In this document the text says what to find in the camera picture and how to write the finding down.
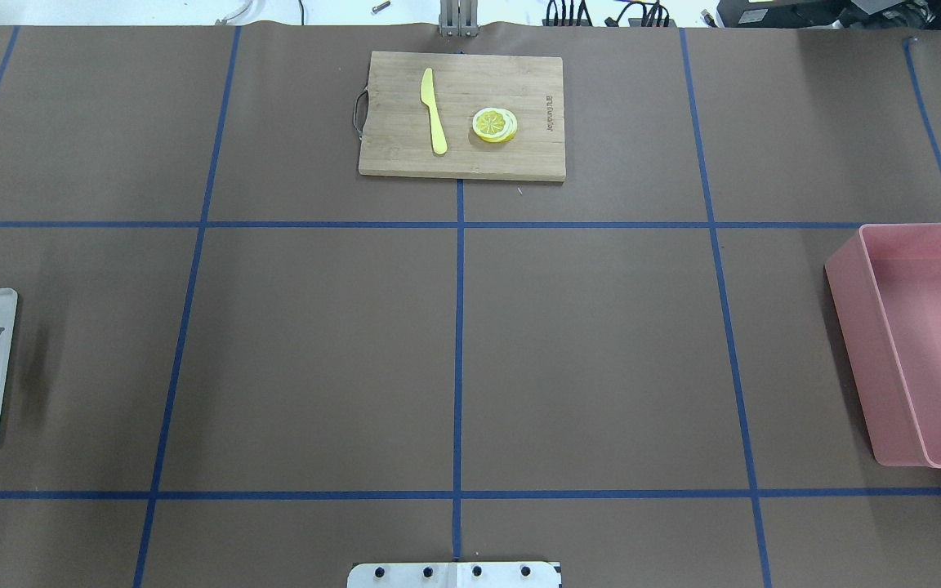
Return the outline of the metal base plate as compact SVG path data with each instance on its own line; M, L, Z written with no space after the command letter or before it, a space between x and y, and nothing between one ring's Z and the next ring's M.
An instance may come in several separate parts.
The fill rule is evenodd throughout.
M560 565L546 561L363 563L347 587L561 587Z

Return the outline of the yellow lemon slice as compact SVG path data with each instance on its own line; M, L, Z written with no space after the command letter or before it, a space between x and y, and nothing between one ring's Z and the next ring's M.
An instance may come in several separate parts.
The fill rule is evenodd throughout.
M518 118L503 108L482 108L471 119L471 130L487 144L511 141L519 130Z

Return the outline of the black equipment box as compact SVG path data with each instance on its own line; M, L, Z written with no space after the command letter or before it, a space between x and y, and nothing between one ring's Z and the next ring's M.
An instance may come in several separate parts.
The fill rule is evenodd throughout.
M941 30L941 1L718 1L727 29Z

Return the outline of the grey metal bracket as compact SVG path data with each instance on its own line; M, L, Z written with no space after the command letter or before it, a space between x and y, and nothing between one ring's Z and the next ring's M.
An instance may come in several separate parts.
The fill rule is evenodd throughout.
M439 5L439 34L442 38L478 37L477 0L442 0Z

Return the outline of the pink plastic bin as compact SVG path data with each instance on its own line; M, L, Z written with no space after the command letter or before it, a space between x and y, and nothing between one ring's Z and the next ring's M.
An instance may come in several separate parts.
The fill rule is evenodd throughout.
M875 459L941 469L941 223L863 225L825 271Z

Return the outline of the yellow plastic knife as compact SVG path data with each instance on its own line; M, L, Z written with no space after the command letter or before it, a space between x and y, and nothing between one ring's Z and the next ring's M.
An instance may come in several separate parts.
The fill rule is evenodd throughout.
M426 68L421 77L419 96L421 97L421 103L426 107L426 111L428 111L430 149L432 149L434 155L444 156L448 152L448 142L439 115L434 81L433 68Z

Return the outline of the bamboo cutting board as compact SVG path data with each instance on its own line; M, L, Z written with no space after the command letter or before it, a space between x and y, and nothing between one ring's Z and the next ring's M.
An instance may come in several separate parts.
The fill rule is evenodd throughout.
M448 152L434 155L421 77L434 70ZM553 56L371 53L358 170L373 177L561 183L565 171L564 61ZM482 108L518 118L511 141L471 130Z

